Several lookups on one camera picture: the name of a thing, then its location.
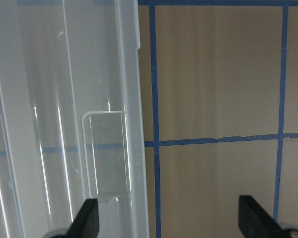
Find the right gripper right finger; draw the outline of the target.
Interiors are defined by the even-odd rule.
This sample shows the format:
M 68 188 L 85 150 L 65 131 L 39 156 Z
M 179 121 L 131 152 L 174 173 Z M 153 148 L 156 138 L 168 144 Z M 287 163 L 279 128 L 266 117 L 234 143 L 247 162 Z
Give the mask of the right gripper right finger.
M 240 195 L 238 200 L 238 227 L 245 238 L 287 238 L 274 219 L 250 195 Z

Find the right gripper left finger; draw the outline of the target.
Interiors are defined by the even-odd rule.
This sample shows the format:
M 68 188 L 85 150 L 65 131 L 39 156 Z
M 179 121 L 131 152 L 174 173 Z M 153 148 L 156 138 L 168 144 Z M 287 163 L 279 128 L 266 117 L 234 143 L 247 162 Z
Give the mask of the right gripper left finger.
M 97 238 L 99 234 L 99 210 L 96 198 L 87 199 L 67 231 L 68 238 Z

